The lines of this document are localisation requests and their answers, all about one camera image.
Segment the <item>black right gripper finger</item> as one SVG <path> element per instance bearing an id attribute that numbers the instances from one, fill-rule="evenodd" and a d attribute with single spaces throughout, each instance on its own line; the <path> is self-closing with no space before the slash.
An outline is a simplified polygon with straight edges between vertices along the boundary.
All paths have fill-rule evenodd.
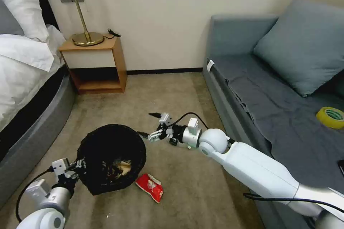
<path id="1" fill-rule="evenodd" d="M 165 131 L 168 128 L 168 113 L 149 113 L 150 116 L 153 116 L 159 119 L 159 125 L 156 131 Z"/>
<path id="2" fill-rule="evenodd" d="M 163 131 L 155 131 L 151 134 L 145 133 L 145 132 L 140 132 L 137 131 L 137 133 L 143 138 L 143 139 L 147 139 L 149 142 L 156 142 L 156 141 L 160 141 L 162 139 L 165 138 L 165 134 L 163 133 Z"/>

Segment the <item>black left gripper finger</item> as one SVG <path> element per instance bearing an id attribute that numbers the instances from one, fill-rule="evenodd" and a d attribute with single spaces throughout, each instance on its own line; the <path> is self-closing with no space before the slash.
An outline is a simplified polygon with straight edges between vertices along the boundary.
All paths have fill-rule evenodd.
<path id="1" fill-rule="evenodd" d="M 72 171 L 86 171 L 86 163 L 84 159 L 76 160 L 72 163 Z"/>
<path id="2" fill-rule="evenodd" d="M 66 170 L 66 178 L 75 179 L 87 173 L 86 169 Z"/>

